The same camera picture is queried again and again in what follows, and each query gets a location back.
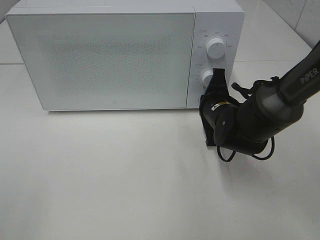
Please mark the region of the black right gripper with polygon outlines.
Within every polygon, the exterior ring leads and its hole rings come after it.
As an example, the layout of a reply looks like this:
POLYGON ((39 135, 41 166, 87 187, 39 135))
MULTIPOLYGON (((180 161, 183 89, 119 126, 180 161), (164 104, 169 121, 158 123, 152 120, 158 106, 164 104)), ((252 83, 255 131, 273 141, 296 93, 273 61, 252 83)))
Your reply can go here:
POLYGON ((207 147, 215 147, 214 141, 215 125, 219 112, 214 113, 214 106, 231 105, 238 106, 238 101, 230 96, 224 68, 213 68, 211 83, 200 98, 199 115, 205 133, 207 147))

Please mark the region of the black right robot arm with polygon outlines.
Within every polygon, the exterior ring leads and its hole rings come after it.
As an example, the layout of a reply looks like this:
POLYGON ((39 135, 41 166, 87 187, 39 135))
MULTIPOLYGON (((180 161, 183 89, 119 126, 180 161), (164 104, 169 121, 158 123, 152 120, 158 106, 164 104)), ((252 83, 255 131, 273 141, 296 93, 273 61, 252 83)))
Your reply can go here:
POLYGON ((257 159, 269 140, 302 117, 305 102, 320 91, 320 45, 282 77, 256 80, 251 88, 231 86, 244 102, 230 96, 224 69, 213 69, 199 104, 205 143, 257 159))

